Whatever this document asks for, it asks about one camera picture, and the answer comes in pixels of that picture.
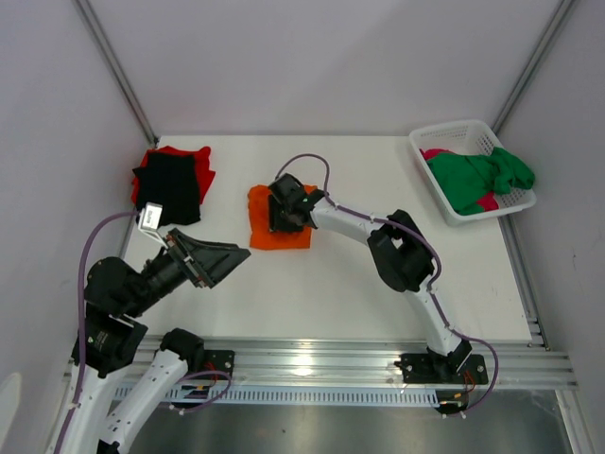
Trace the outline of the orange t shirt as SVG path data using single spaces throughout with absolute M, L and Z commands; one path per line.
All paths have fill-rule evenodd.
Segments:
M 255 185 L 248 193 L 251 226 L 250 247 L 262 251 L 308 250 L 312 229 L 288 221 L 266 185 Z

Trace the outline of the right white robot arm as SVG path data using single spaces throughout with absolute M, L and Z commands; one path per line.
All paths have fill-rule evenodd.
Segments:
M 324 190 L 307 191 L 289 173 L 268 189 L 272 227 L 327 230 L 366 245 L 383 283 L 409 294 L 424 327 L 433 374 L 449 382 L 464 373 L 472 346 L 453 331 L 437 299 L 434 282 L 441 274 L 441 261 L 407 212 L 397 210 L 386 218 L 357 212 L 333 201 Z

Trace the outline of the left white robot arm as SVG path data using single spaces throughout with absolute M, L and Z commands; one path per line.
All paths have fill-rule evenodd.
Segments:
M 158 254 L 140 271 L 109 256 L 86 274 L 67 400 L 47 452 L 126 453 L 147 418 L 181 379 L 231 379 L 229 368 L 217 367 L 207 357 L 201 337 L 174 328 L 164 335 L 126 399 L 111 406 L 147 333 L 138 318 L 186 282 L 196 288 L 215 287 L 251 255 L 233 243 L 197 240 L 178 229 L 160 241 Z

